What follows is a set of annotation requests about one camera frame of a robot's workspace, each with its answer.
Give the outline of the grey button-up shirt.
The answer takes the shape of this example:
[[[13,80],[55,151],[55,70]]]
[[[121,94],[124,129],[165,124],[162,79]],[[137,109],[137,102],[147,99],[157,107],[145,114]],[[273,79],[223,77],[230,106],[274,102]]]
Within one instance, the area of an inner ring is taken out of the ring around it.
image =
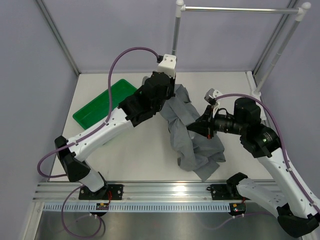
[[[170,145],[178,153],[177,165],[184,171],[195,172],[204,182],[220,167],[219,163],[226,161],[224,145],[217,136],[207,139],[187,130],[200,114],[182,84],[175,85],[174,93],[159,113],[167,121]]]

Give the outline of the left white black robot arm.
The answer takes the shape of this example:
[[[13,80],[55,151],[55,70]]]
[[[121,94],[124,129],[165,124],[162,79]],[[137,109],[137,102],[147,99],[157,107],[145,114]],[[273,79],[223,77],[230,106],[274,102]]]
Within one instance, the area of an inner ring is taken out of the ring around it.
[[[143,85],[121,101],[106,119],[74,137],[57,137],[54,141],[57,157],[67,179],[71,183],[82,183],[95,199],[103,199],[108,192],[107,183],[102,175],[87,163],[88,156],[123,131],[138,126],[160,112],[165,102],[175,95],[175,80],[174,71],[154,71]]]

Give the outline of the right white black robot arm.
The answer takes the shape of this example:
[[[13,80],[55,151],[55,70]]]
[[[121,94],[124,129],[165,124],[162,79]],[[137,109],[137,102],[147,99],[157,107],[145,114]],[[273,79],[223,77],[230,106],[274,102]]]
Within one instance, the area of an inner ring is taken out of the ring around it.
[[[276,194],[239,172],[226,183],[230,198],[254,201],[276,219],[291,237],[310,234],[320,225],[320,200],[303,181],[289,160],[280,129],[261,122],[263,103],[254,97],[236,93],[233,113],[220,114],[218,101],[224,96],[207,97],[203,115],[187,129],[208,139],[215,133],[239,135],[240,143],[269,172],[281,194]]]

